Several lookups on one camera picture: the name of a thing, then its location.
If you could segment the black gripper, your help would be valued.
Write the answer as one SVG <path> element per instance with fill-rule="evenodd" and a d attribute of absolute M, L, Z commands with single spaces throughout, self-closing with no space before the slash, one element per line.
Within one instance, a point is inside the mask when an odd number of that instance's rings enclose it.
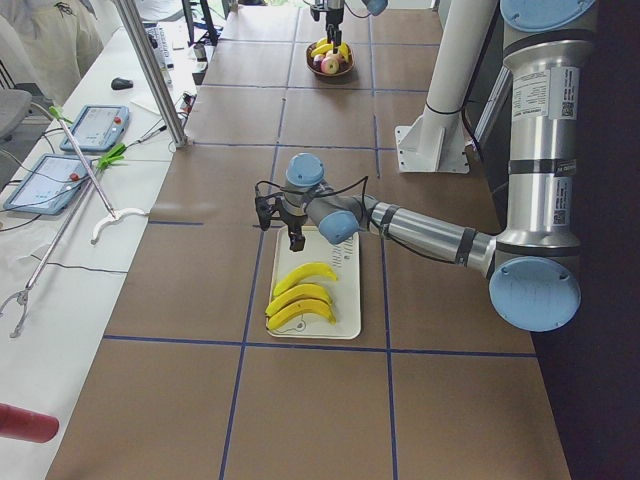
<path fill-rule="evenodd" d="M 323 8 L 325 12 L 327 43 L 336 52 L 335 46 L 342 44 L 342 32 L 339 29 L 344 17 L 344 0 L 324 0 Z"/>
<path fill-rule="evenodd" d="M 291 203 L 284 193 L 277 200 L 279 218 L 288 227 L 289 249 L 291 251 L 303 251 L 305 236 L 302 227 L 307 223 L 308 216 L 299 205 Z"/>

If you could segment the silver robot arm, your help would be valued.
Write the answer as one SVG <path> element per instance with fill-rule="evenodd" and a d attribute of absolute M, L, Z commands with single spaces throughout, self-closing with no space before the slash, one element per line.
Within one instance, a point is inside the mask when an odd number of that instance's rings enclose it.
<path fill-rule="evenodd" d="M 369 14 L 377 16 L 388 6 L 387 0 L 362 0 Z M 343 0 L 316 1 L 313 9 L 325 14 L 326 38 L 334 48 L 342 44 L 342 32 L 340 25 L 343 22 L 344 8 L 347 6 Z"/>
<path fill-rule="evenodd" d="M 495 17 L 504 24 L 503 63 L 511 75 L 511 130 L 505 229 L 481 233 L 367 194 L 340 195 L 314 155 L 292 158 L 273 202 L 255 201 L 262 227 L 316 225 L 331 244 L 370 231 L 424 258 L 480 271 L 496 312 L 527 331 L 559 328 L 576 314 L 580 243 L 570 229 L 576 172 L 580 70 L 594 47 L 594 1 L 454 1 L 423 113 L 395 134 L 403 172 L 451 172 L 463 156 L 460 117 Z"/>

